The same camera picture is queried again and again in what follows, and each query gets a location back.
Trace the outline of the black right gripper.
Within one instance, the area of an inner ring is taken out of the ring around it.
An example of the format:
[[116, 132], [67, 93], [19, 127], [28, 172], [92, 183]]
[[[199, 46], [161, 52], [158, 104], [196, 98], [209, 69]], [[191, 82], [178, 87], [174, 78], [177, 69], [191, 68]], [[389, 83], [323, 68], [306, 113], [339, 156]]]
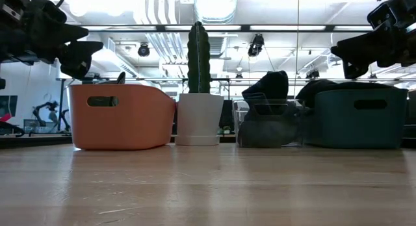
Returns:
[[372, 32], [338, 41], [330, 51], [343, 61], [346, 79], [366, 74], [374, 62], [379, 68], [412, 66], [416, 64], [416, 22], [398, 28], [386, 21]]

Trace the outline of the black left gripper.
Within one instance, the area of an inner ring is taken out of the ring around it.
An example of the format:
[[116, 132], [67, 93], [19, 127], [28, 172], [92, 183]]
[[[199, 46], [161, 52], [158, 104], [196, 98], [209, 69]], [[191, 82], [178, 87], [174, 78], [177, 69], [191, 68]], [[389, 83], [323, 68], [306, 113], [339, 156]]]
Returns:
[[[67, 17], [60, 6], [65, 0], [22, 0], [19, 21], [0, 21], [0, 63], [38, 62], [38, 55], [62, 45], [59, 34]], [[86, 28], [64, 25], [64, 39], [71, 42], [59, 51], [60, 70], [74, 79], [82, 79], [89, 71], [92, 55], [103, 48], [102, 42], [76, 41], [88, 36]]]

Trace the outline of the olive green cap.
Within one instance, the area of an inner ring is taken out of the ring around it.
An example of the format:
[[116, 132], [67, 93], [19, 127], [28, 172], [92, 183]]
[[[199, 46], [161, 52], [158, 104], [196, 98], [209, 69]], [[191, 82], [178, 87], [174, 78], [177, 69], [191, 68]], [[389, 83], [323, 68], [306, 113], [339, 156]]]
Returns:
[[370, 89], [392, 89], [394, 86], [373, 82], [343, 82], [336, 85], [340, 90], [370, 90]]
[[310, 81], [299, 91], [295, 99], [302, 101], [306, 107], [314, 108], [315, 96], [320, 92], [334, 89], [336, 86], [336, 82], [326, 79]]

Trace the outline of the navy blue cap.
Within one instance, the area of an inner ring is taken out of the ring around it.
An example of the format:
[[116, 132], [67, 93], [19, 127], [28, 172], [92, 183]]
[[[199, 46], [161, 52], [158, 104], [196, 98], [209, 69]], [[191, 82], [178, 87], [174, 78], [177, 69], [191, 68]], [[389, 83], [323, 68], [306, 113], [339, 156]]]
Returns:
[[237, 143], [244, 148], [277, 148], [302, 140], [294, 115], [247, 114], [239, 125]]
[[269, 71], [254, 85], [242, 91], [244, 100], [259, 115], [273, 115], [278, 106], [270, 103], [282, 103], [289, 92], [289, 79], [285, 71]]

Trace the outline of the black ceiling spotlight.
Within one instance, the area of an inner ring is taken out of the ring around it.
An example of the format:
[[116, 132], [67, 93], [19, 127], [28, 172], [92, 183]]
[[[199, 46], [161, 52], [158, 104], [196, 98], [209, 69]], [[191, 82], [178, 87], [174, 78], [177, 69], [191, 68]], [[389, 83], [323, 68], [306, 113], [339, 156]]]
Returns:
[[142, 42], [140, 44], [140, 47], [138, 48], [137, 53], [140, 57], [148, 57], [150, 55], [149, 44], [146, 42]]

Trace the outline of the teal plastic bin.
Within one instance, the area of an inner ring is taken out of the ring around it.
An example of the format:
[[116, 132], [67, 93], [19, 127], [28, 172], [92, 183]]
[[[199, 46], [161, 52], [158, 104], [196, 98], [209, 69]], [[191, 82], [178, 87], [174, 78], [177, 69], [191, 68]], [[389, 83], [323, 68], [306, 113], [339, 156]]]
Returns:
[[304, 142], [338, 149], [397, 149], [408, 91], [400, 88], [331, 90], [315, 96], [304, 118]]

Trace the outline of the orange plastic bin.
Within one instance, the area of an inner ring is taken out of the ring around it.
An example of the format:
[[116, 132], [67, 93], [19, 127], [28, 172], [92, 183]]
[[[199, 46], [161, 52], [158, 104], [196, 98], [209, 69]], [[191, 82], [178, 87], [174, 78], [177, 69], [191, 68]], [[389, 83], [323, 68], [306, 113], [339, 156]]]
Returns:
[[139, 84], [80, 84], [68, 89], [72, 142], [84, 150], [142, 150], [170, 142], [176, 102]]

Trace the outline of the green cactus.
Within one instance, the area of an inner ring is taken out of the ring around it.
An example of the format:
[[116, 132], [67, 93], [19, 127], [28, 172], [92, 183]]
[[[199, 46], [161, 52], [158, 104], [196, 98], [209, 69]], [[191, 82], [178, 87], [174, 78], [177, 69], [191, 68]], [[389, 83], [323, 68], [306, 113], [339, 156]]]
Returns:
[[188, 88], [189, 93], [209, 94], [211, 89], [210, 43], [207, 31], [197, 21], [188, 34]]

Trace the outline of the clear plastic container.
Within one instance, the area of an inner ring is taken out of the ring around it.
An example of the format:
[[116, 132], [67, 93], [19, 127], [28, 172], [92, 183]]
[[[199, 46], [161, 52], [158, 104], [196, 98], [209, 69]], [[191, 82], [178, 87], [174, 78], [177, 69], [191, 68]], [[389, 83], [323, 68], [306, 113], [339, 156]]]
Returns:
[[[303, 104], [301, 104], [297, 100], [286, 99], [282, 103], [270, 103], [270, 105], [275, 106], [275, 107], [278, 106], [278, 109], [274, 111], [273, 115], [285, 115], [285, 116], [294, 115], [300, 121], [300, 131], [301, 131], [302, 140], [299, 143], [293, 142], [289, 145], [284, 145], [282, 147], [303, 146], [303, 143], [304, 143], [303, 132], [302, 132], [302, 122], [303, 122], [303, 113], [304, 113]], [[233, 116], [234, 116], [234, 122], [235, 122], [236, 143], [237, 143], [237, 133], [238, 133], [239, 125], [244, 120], [244, 117], [247, 114], [259, 115], [254, 109], [250, 109], [249, 104], [245, 100], [238, 100], [238, 101], [233, 102]]]

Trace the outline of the white hexagonal plant pot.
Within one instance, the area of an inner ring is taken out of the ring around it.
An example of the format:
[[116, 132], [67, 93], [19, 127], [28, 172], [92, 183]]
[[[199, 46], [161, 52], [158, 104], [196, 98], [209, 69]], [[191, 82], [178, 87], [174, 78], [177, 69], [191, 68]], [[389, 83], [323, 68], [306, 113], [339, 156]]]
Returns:
[[187, 93], [177, 103], [177, 135], [181, 146], [214, 146], [220, 143], [218, 130], [224, 97], [207, 93]]

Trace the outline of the dark wall monitor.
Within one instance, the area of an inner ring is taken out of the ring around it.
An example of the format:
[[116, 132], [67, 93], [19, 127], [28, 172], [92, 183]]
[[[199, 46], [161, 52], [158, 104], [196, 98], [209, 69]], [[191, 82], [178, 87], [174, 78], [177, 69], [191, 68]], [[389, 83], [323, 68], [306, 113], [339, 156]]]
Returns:
[[16, 95], [0, 95], [0, 118], [10, 114], [16, 115], [18, 97]]

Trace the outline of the black aluminium table frame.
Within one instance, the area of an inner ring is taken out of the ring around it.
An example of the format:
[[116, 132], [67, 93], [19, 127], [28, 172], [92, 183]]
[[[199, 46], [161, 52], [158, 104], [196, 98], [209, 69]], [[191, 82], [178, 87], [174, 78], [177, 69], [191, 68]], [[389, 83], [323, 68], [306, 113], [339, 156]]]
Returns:
[[[235, 143], [235, 137], [220, 137], [220, 143]], [[0, 136], [0, 149], [72, 144], [71, 136]], [[401, 148], [416, 149], [416, 138], [403, 138]]]

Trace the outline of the silver ceiling duct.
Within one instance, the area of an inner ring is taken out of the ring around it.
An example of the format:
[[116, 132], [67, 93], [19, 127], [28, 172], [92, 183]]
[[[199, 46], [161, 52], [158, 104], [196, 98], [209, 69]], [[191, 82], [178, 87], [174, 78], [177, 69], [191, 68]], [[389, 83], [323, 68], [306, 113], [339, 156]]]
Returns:
[[231, 24], [237, 0], [194, 0], [196, 19], [204, 24]]

